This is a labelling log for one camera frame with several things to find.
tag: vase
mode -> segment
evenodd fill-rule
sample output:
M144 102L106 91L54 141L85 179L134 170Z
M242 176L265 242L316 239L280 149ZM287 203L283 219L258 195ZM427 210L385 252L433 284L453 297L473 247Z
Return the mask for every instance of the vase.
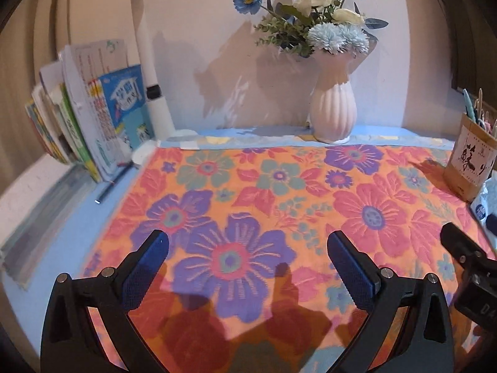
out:
M310 118L314 137L323 143L344 144L357 121L357 107L350 85L350 53L319 50L312 55L321 67L311 97Z

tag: row of books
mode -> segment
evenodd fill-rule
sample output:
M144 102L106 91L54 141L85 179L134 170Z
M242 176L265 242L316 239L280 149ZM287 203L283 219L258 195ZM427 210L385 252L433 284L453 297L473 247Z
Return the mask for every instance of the row of books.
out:
M40 69L26 111L47 153L81 162L96 182L152 138L140 66L128 67L121 39L68 45Z

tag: desk lamp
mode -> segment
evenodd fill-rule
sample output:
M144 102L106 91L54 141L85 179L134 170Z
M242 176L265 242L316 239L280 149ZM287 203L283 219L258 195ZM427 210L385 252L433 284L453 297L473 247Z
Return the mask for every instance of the desk lamp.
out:
M131 12L135 27L138 55L142 65L144 84L147 89L147 107L150 112L153 131L157 140L169 137L189 136L196 133L192 130L176 130L171 113L158 84L157 73L153 63L151 39L148 34L147 19L143 0L131 0Z

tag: screw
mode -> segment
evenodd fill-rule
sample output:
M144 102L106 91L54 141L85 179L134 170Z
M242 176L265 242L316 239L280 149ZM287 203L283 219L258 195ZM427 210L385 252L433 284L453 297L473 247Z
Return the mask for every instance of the screw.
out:
M391 270L390 268L383 268L381 269L380 273L384 278L387 279L393 278L394 276L394 271Z
M59 283L64 283L68 277L69 277L68 274L60 274L59 276L57 276L57 281Z
M102 269L100 274L104 278L110 278L112 275L114 275L114 271L115 271L115 269L112 266L108 266L107 268Z
M438 282L438 276L435 274L428 274L428 280L432 283Z

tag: white label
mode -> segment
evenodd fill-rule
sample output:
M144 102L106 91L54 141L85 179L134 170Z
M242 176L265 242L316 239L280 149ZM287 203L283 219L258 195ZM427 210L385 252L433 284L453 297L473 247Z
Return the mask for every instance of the white label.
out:
M463 126L454 147L452 165L466 180L478 186L488 178L496 153L496 149Z

